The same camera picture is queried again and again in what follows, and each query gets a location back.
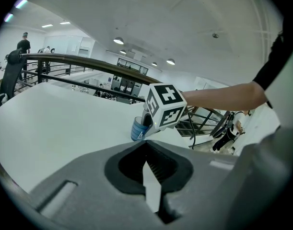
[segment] ceiling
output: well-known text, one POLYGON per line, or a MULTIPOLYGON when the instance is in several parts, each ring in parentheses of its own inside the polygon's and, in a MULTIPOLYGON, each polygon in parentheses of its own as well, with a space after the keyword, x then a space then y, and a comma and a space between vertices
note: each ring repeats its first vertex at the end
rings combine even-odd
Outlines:
POLYGON ((253 79, 281 27, 268 0, 28 1, 67 18, 107 50, 141 52, 145 64, 225 84, 253 79), (117 36, 123 46, 113 42, 117 36))
POLYGON ((32 28, 42 32, 75 28, 71 24, 61 25, 60 22, 65 22, 66 20, 29 1, 20 9, 13 8, 11 13, 13 13, 13 17, 7 22, 9 25, 32 28), (47 24, 53 24, 53 26, 42 28, 42 25, 47 24))

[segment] staircase railing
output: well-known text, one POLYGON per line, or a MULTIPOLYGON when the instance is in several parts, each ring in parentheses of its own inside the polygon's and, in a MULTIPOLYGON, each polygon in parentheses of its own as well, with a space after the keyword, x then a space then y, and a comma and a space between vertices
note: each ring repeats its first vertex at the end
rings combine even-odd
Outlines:
POLYGON ((183 117, 179 124, 177 124, 176 128, 178 132, 182 135, 182 137, 190 137, 190 139, 193 139, 196 135, 213 135, 215 132, 217 132, 223 125, 224 122, 229 115, 230 112, 226 112, 224 115, 222 115, 220 112, 209 109, 209 108, 203 108, 203 107, 195 107, 195 106, 188 106, 188 110, 184 112, 183 117), (196 111, 198 109, 205 109, 209 111, 207 116, 196 114, 196 111), (191 127, 191 124, 188 120, 184 120, 187 115, 190 115, 192 124, 194 127, 194 133, 191 127), (192 119, 192 117, 198 117, 201 119, 201 122, 196 122, 192 119))
POLYGON ((118 66, 103 62, 100 60, 85 58, 80 56, 73 55, 63 55, 63 54, 22 54, 27 60, 33 62, 27 62, 28 65, 36 64, 36 67, 29 70, 22 70, 22 73, 26 73, 26 78, 23 80, 18 80, 18 83, 21 84, 21 87, 17 88, 16 91, 21 92, 25 87, 32 87, 36 84, 42 83, 48 80, 56 80, 60 82, 65 82, 72 85, 77 85, 101 92, 106 92, 112 96, 121 96, 127 99, 133 99, 140 102, 145 102, 143 98, 139 98, 134 95, 130 95, 121 91, 115 91, 110 89, 105 89, 99 86, 91 85, 85 82, 79 82, 67 78, 61 78, 60 75, 70 75, 75 69, 77 72, 93 71, 99 70, 102 72, 111 73, 119 77, 125 77, 128 80, 149 85, 151 83, 160 83, 158 80, 134 72, 126 68, 120 68, 118 66), (48 62, 57 62, 61 63, 60 65, 49 66, 48 62), (52 67, 62 66, 62 69, 51 70, 52 67), (58 71, 64 70, 65 72, 56 74, 58 71), (35 77, 35 81, 27 82, 28 79, 35 77))

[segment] human arm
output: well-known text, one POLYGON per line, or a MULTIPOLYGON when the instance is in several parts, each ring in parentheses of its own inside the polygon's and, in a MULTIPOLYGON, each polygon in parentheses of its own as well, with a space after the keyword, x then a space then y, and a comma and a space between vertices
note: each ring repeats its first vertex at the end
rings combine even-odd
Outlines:
POLYGON ((240 121, 237 121, 236 128, 238 129, 239 133, 242 133, 243 129, 242 129, 242 126, 241 126, 241 122, 240 121))
POLYGON ((182 95, 188 105, 229 111, 251 110, 267 102, 264 90, 254 81, 221 89, 182 92, 182 95))
POLYGON ((27 49, 27 53, 30 54, 30 42, 28 41, 28 49, 27 49))

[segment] man in black shirt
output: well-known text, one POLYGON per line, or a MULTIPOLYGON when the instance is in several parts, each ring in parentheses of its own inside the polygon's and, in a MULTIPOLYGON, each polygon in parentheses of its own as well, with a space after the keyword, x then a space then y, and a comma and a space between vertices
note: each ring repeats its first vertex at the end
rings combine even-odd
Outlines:
MULTIPOLYGON (((19 41, 19 43, 17 44, 17 47, 16 47, 16 49, 19 49, 19 48, 22 49, 22 51, 21 51, 22 54, 27 54, 27 52, 28 52, 28 54, 30 54, 30 42, 27 40, 27 36, 28 36, 27 32, 23 33, 23 39, 21 41, 19 41)), ((23 66, 23 69, 27 70, 27 64, 25 64, 23 66)))

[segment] black sleeve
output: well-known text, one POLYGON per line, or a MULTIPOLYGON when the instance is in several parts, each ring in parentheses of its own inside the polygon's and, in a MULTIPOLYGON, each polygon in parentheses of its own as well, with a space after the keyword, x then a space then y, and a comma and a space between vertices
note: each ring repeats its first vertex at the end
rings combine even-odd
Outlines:
POLYGON ((281 32, 271 47, 271 53, 267 63, 261 68, 253 79, 266 90, 279 75, 290 55, 293 52, 293 17, 285 17, 283 20, 283 32, 281 32))
POLYGON ((271 53, 267 63, 260 69, 257 76, 253 79, 253 81, 258 83, 263 90, 266 90, 270 86, 287 62, 289 55, 287 56, 286 54, 285 46, 282 35, 278 35, 271 47, 271 53))

